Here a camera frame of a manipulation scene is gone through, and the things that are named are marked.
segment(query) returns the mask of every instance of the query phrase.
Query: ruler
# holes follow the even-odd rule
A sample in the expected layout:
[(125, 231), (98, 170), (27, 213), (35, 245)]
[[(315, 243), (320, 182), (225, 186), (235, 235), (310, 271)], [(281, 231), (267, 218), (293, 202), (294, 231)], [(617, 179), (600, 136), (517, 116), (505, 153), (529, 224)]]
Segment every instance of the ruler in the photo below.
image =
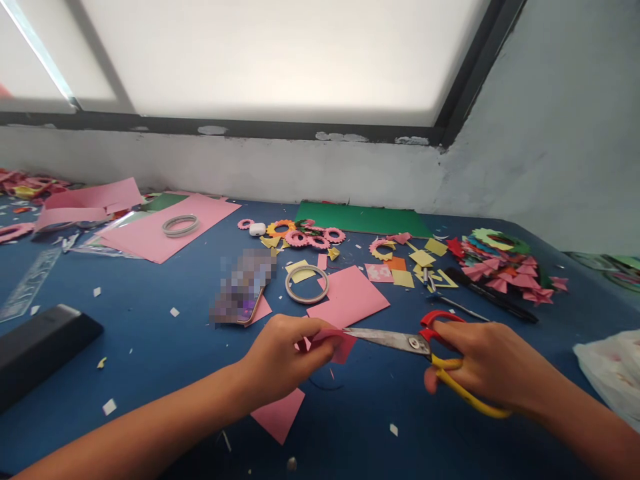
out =
[(0, 323), (25, 314), (31, 302), (40, 290), (40, 286), (49, 276), (49, 272), (58, 260), (61, 248), (52, 248), (40, 252), (20, 283), (11, 292), (0, 310)]

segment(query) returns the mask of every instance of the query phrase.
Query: scissor blade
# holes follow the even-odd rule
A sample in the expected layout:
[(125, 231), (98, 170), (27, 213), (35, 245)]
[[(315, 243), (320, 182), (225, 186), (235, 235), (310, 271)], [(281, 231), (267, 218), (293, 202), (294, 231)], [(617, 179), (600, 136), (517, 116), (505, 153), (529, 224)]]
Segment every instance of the scissor blade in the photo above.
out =
[(418, 355), (431, 355), (429, 344), (420, 335), (409, 335), (407, 333), (391, 332), (386, 330), (372, 329), (345, 329), (345, 333), (353, 337), (377, 343), (385, 347), (402, 350)]

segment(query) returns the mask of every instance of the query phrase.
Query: left hand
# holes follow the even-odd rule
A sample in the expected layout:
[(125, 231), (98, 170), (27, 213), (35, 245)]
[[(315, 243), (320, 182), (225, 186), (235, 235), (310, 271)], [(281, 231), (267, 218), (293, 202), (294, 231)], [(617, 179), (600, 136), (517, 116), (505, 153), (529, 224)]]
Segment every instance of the left hand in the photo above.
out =
[(322, 328), (334, 328), (318, 318), (274, 315), (265, 325), (245, 357), (236, 364), (251, 408), (256, 409), (286, 397), (304, 380), (328, 363), (342, 340), (328, 337), (310, 352), (294, 345), (304, 337), (316, 335)]

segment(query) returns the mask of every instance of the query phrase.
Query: tape roll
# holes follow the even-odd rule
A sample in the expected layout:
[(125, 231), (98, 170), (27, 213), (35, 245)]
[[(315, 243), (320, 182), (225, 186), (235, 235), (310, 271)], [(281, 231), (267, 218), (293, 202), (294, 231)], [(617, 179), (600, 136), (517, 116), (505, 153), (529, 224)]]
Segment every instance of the tape roll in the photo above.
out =
[[(170, 230), (170, 227), (176, 223), (182, 223), (185, 221), (191, 221), (192, 223), (180, 230)], [(198, 230), (199, 226), (200, 220), (198, 220), (198, 217), (195, 215), (180, 215), (164, 222), (162, 225), (162, 232), (164, 232), (164, 234), (169, 238), (180, 238)]]

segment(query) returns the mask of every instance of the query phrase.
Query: wall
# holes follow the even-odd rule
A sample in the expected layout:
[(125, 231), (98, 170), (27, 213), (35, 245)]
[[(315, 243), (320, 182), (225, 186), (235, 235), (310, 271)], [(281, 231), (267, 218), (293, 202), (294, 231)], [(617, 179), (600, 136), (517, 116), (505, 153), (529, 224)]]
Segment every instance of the wall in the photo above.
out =
[(633, 0), (532, 0), (452, 148), (0, 128), (0, 164), (270, 201), (500, 217), (563, 250), (638, 254)]

